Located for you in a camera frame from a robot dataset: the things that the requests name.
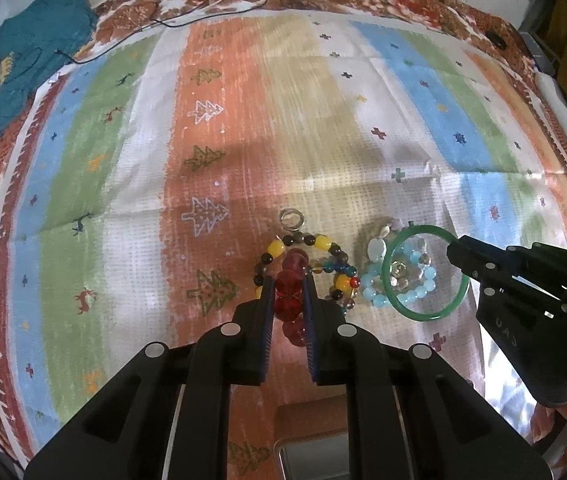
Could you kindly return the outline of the teal knitted garment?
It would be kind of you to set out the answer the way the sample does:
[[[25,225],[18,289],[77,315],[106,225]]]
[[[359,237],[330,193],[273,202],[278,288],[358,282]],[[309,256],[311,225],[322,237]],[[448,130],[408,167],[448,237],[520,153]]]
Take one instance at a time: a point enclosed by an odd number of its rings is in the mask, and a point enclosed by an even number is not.
[[[89,44],[97,14],[89,0],[34,0],[0,26],[0,136],[30,98]]]

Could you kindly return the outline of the green jade bangle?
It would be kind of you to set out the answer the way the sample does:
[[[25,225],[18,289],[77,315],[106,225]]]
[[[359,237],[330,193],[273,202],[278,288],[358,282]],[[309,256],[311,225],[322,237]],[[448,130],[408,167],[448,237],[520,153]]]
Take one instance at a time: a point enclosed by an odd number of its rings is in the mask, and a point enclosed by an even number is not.
[[[469,278],[449,263],[446,249],[456,240],[440,226],[410,224],[380,236],[381,294],[400,315],[428,323],[456,310],[469,289]]]

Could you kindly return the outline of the metal jewelry tin box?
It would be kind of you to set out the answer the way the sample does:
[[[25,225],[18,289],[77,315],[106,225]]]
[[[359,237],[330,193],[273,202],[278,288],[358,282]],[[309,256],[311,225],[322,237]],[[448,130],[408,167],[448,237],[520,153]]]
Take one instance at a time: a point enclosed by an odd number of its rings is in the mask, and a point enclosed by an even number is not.
[[[349,436],[316,434],[281,441],[276,448],[280,476],[287,480],[349,480]]]

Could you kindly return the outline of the colourful striped blanket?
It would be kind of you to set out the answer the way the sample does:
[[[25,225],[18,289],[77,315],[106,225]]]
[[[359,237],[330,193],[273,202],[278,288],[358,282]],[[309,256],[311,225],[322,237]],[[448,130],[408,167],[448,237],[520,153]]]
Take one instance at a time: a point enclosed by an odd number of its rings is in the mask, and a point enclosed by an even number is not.
[[[25,468],[145,344],[253,299],[301,229],[346,318],[429,344],[523,434],[534,402],[475,321],[381,294],[380,236],[567,248],[567,136],[502,18],[461,0],[106,0],[0,136],[0,452]]]

